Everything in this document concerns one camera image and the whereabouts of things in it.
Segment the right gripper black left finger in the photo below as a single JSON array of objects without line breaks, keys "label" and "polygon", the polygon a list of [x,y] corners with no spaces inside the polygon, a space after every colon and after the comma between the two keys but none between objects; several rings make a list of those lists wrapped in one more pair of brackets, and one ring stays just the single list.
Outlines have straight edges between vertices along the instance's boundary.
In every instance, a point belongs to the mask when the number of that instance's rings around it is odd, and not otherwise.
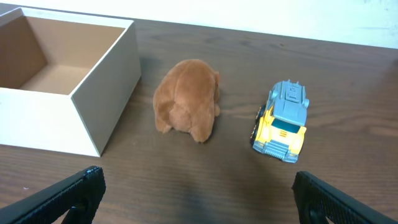
[{"label": "right gripper black left finger", "polygon": [[106,191],[103,169],[91,166],[1,209],[1,223],[91,224]]}]

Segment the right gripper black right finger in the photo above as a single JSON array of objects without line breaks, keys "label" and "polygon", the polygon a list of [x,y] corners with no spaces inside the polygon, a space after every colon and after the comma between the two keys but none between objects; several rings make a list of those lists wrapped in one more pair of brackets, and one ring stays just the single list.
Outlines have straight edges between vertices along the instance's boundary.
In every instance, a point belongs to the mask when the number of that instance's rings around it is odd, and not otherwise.
[{"label": "right gripper black right finger", "polygon": [[301,224],[397,223],[307,171],[296,173],[292,190]]}]

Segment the yellow grey toy truck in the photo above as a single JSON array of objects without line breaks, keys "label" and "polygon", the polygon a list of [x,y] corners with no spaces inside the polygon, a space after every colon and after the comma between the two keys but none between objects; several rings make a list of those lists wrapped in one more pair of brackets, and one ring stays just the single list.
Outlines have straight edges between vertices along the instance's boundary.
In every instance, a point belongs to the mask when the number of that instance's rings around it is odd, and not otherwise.
[{"label": "yellow grey toy truck", "polygon": [[252,148],[281,161],[296,163],[307,130],[309,102],[305,87],[299,82],[276,83],[257,113],[250,138]]}]

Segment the brown plush toy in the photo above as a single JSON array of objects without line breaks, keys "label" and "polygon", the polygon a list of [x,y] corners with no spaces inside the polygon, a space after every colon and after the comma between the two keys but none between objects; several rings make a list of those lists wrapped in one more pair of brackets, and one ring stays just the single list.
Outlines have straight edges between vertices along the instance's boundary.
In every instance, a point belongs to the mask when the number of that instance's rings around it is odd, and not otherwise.
[{"label": "brown plush toy", "polygon": [[188,133],[195,142],[210,137],[220,115],[220,73],[200,59],[182,60],[169,70],[153,97],[155,126]]}]

